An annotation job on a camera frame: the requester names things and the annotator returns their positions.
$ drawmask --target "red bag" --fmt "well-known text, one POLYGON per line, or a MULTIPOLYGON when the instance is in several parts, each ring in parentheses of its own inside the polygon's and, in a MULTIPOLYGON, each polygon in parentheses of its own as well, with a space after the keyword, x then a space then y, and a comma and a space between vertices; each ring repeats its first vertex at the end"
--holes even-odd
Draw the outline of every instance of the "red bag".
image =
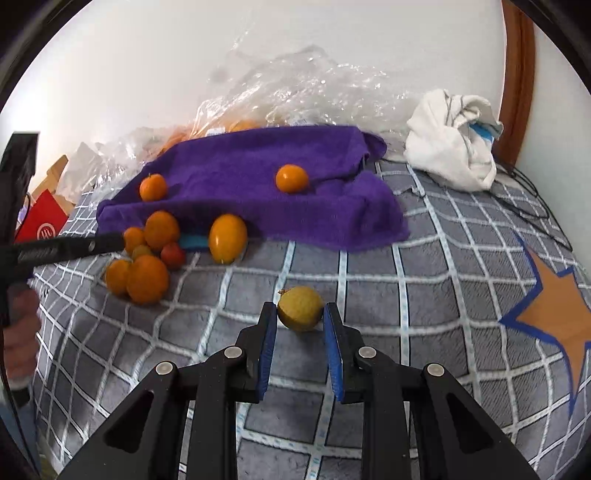
POLYGON ((53 195, 49 190, 45 190, 31 206, 15 242, 30 242, 57 236, 67 220, 67 215, 53 195))

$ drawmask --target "cardboard box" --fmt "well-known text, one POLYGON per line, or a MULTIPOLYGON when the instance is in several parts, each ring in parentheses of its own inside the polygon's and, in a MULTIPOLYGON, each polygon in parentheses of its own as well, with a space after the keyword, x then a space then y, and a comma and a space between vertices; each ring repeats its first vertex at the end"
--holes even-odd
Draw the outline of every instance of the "cardboard box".
POLYGON ((64 168, 68 163, 68 157, 62 155, 50 168, 47 170, 47 176, 43 179, 43 181, 38 185, 38 187, 33 190, 31 196, 33 197, 33 201, 37 201, 39 195, 41 195, 45 190, 49 190, 49 192, 53 195, 56 202, 60 205, 61 209, 66 213, 66 215, 70 215, 72 210, 74 209, 75 205, 73 203, 68 202, 64 197, 61 195, 56 195, 56 188, 57 183, 60 181, 60 177, 64 168))

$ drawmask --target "human hand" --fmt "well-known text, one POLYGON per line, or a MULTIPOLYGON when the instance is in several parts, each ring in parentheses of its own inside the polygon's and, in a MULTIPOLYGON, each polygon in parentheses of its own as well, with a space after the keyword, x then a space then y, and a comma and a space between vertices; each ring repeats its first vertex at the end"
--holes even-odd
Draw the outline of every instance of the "human hand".
POLYGON ((37 366, 39 343, 35 334, 41 329, 37 316, 39 297, 30 288, 19 292, 12 299, 14 324, 4 329, 4 365, 7 377, 30 377, 37 366))

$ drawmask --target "star pattern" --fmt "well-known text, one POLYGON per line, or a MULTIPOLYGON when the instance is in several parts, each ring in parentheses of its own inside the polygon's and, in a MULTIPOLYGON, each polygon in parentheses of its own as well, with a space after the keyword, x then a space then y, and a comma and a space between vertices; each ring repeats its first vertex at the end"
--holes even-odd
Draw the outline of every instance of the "star pattern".
POLYGON ((586 351, 591 348, 591 310, 577 286, 572 267, 554 273, 523 239, 518 237, 518 241, 535 274, 536 284, 500 322, 560 348, 569 373, 572 414, 586 351))

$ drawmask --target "white cloth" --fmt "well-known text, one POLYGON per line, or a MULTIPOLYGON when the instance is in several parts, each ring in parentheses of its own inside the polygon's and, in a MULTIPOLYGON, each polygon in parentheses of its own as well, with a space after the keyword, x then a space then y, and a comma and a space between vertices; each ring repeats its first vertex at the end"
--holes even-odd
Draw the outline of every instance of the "white cloth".
POLYGON ((488 100, 434 90, 425 94, 407 124, 404 158, 413 168, 456 190, 491 188, 496 175, 492 139, 501 136, 503 125, 488 100))

